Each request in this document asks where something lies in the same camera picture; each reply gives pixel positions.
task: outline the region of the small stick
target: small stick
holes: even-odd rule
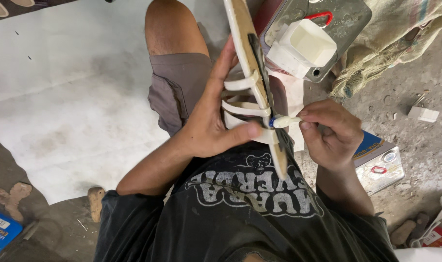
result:
[[[78,218],[77,218],[77,221],[78,221],[78,223],[80,223],[80,225],[82,225],[82,227],[83,227],[82,222],[80,222],[80,220],[78,220]]]

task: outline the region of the fingernail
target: fingernail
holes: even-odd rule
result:
[[[247,132],[248,132],[248,136],[251,138],[257,138],[259,136],[258,126],[253,123],[248,124]]]
[[[303,122],[303,123],[300,125],[300,127],[301,127],[303,130],[307,130],[308,128],[311,128],[311,123],[309,123],[309,122]]]

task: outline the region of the concrete floor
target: concrete floor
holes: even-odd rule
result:
[[[305,104],[326,98],[332,77],[320,84],[305,83]],[[407,117],[416,93],[429,89],[424,106],[439,110],[434,123]],[[442,31],[423,57],[386,71],[383,76],[347,100],[344,106],[372,131],[401,148],[405,179],[371,198],[376,211],[388,221],[389,230],[418,212],[434,216],[441,209],[442,195]],[[397,120],[392,119],[397,113]],[[316,165],[308,152],[297,152],[296,160],[307,181],[315,183]],[[0,188],[28,183],[25,171],[0,144]],[[0,254],[1,261],[92,261],[98,223],[90,216],[88,199],[81,197],[49,206],[35,188],[20,202],[25,224],[40,220],[40,227],[29,241],[16,241]]]

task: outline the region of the white sheet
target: white sheet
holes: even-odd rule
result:
[[[222,1],[182,2],[221,48]],[[149,3],[80,0],[0,21],[0,142],[49,204],[114,189],[169,137],[147,100]]]

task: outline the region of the leg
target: leg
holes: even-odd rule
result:
[[[176,0],[155,0],[148,6],[145,38],[150,56],[201,53],[209,57],[194,16]]]
[[[145,37],[153,67],[148,94],[159,126],[173,136],[187,122],[212,63],[190,10],[176,0],[155,0],[146,12]]]

